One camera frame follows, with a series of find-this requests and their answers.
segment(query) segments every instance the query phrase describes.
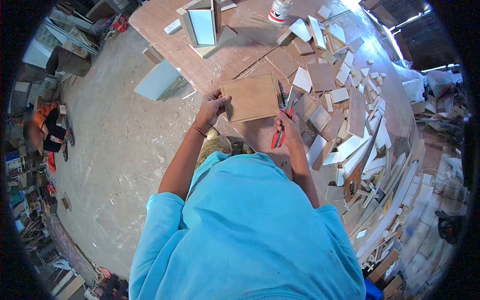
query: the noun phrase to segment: wooden workbench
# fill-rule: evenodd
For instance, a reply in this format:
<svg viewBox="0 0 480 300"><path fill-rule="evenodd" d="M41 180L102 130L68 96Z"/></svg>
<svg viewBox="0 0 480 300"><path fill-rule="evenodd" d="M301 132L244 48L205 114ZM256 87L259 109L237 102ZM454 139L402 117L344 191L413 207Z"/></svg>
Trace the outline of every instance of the wooden workbench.
<svg viewBox="0 0 480 300"><path fill-rule="evenodd" d="M330 16L343 13L332 18L332 22L340 25L345 31L347 43L357 37L362 37L365 44L354 53L354 65L359 68L369 67L371 72L386 73L387 78L382 85L381 96L386 101L387 129L392 136L406 137L413 119L413 113L403 85L392 66L386 52L380 46L372 31L376 31L369 17L359 5L347 7L342 1L302 0L295 1L287 23L283 27L263 26L245 20L253 15L267 19L272 0L239 0L234 1L238 7L222 13L222 23L227 24L238 33L220 50L206 59L201 59L188 44L183 30L169 36L164 28L177 19L176 9L190 0L165 1L150 0L139 8L129 19L129 23L149 41L202 95L218 88L222 82L237 77L255 76L272 73L274 79L279 79L286 92L289 91L295 74L284 78L264 56L277 47L276 41L286 29L299 17L315 16L316 11L326 5L332 12ZM319 57L322 51L315 49L316 55L300 56L293 45L285 47L295 58L299 66L305 68L314 57ZM367 65L367 60L373 60L373 65ZM237 133L257 152L267 153L287 175L291 174L288 150L286 147L270 149L272 139L273 117L232 124ZM314 134L305 124L303 141L305 149L310 147ZM324 195L328 180L322 175L328 168L320 172L312 171L316 181L319 196Z"/></svg>

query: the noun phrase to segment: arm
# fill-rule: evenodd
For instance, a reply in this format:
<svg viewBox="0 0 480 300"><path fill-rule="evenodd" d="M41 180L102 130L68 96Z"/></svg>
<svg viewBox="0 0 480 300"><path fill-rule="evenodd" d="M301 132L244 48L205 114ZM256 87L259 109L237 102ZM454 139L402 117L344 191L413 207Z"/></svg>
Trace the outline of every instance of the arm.
<svg viewBox="0 0 480 300"><path fill-rule="evenodd" d="M215 125L220 113L225 111L224 104L230 99L230 96L222 97L219 89L204 97L193 125L206 133ZM203 141L204 136L194 127L190 127L163 176L158 188L159 193L171 192L185 201Z"/></svg>
<svg viewBox="0 0 480 300"><path fill-rule="evenodd" d="M303 150L300 134L300 120L299 117L293 114L290 120L287 115L280 110L277 111L275 117L274 131L281 130L280 124L283 123L285 127L284 143L288 147L290 153L290 164L292 166L293 182L301 187L303 192L307 195L313 208L320 207L318 201L317 189L313 183L310 167L308 166L307 156Z"/></svg>

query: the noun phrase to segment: shoe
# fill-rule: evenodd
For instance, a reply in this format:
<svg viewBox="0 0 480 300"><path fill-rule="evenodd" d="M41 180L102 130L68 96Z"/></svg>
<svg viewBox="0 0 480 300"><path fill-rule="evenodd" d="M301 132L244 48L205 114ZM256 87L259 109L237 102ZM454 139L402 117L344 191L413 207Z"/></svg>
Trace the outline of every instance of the shoe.
<svg viewBox="0 0 480 300"><path fill-rule="evenodd" d="M67 144L65 144L65 150L62 151L63 152L63 159L65 160L65 162L68 161L68 146Z"/></svg>
<svg viewBox="0 0 480 300"><path fill-rule="evenodd" d="M69 130L70 134L68 135L67 140L70 143L70 146L75 147L75 136L73 135L73 130L71 127L69 128Z"/></svg>

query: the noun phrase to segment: concrete floor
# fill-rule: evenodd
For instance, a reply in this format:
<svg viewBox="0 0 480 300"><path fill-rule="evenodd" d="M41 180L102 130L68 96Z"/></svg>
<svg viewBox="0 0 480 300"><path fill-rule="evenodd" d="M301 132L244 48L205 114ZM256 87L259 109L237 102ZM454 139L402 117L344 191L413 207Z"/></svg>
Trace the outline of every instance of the concrete floor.
<svg viewBox="0 0 480 300"><path fill-rule="evenodd" d="M59 218L85 255L110 272L128 278L142 233L146 204L200 108L190 84L165 101L133 90L153 68L142 51L147 41L129 28L107 42L90 72L73 85L64 82L76 146L69 161L56 154Z"/></svg>

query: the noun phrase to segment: person in orange jacket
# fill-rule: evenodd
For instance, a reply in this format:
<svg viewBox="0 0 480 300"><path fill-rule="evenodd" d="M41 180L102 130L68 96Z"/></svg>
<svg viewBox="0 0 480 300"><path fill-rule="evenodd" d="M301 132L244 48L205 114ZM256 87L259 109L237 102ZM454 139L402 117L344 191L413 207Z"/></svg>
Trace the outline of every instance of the person in orange jacket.
<svg viewBox="0 0 480 300"><path fill-rule="evenodd" d="M57 125L59 111L56 104L44 106L36 111L32 120L24 122L24 137L29 138L41 156L43 151L63 152L68 161L67 140L75 146L72 128L64 129Z"/></svg>

